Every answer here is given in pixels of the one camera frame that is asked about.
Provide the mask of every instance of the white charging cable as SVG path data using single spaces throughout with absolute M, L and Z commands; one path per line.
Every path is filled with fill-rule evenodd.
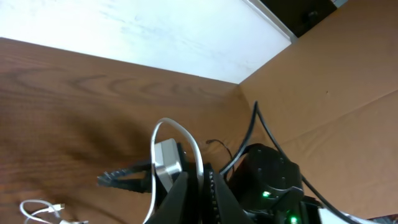
M 27 211 L 24 208 L 25 203 L 42 203 L 46 206 L 48 206 L 47 208 L 43 208 L 40 209 L 32 214 L 27 213 Z M 66 220 L 62 220 L 59 211 L 64 209 L 65 205 L 64 204 L 56 204 L 53 205 L 50 202 L 47 202 L 45 200 L 38 200 L 38 199 L 30 199 L 30 200 L 25 200 L 23 202 L 21 202 L 21 204 L 19 205 L 19 210 L 22 212 L 22 214 L 24 214 L 27 218 L 24 222 L 24 224 L 27 224 L 27 222 L 29 220 L 35 220 L 38 222 L 42 222 L 42 223 L 48 223 L 48 224 L 54 224 L 51 223 L 49 221 L 46 221 L 42 218 L 36 217 L 35 215 L 39 214 L 39 213 L 43 213 L 43 212 L 49 212 L 49 213 L 54 213 L 55 218 L 57 218 L 57 220 L 59 220 L 59 224 L 84 224 L 84 223 L 88 223 L 88 221 L 85 222 L 68 222 Z
M 150 139 L 150 160 L 151 160 L 151 168 L 150 168 L 150 172 L 151 172 L 151 177 L 152 177 L 152 197 L 150 199 L 150 206 L 149 206 L 149 210 L 147 213 L 147 216 L 145 217 L 145 220 L 143 223 L 147 222 L 148 219 L 150 218 L 150 216 L 152 215 L 152 212 L 154 211 L 154 207 L 155 207 L 155 200 L 156 200 L 156 178 L 155 178 L 155 140 L 156 140 L 156 134 L 157 131 L 159 130 L 159 127 L 162 123 L 168 123 L 171 126 L 173 126 L 175 129 L 179 130 L 188 140 L 189 144 L 192 147 L 193 150 L 193 155 L 195 156 L 195 162 L 196 162 L 196 167 L 197 167 L 197 178 L 198 178 L 198 186 L 199 186 L 199 194 L 202 190 L 203 187 L 203 173 L 204 173 L 204 169 L 203 169 L 203 161 L 201 159 L 201 154 L 200 154 L 200 150 L 199 150 L 199 146 L 197 144 L 197 142 L 195 141 L 195 139 L 192 137 L 192 135 L 180 124 L 178 124 L 177 122 L 175 122 L 174 120 L 170 119 L 170 118 L 162 118 L 160 119 L 156 126 L 154 131 L 152 132 L 152 137 Z

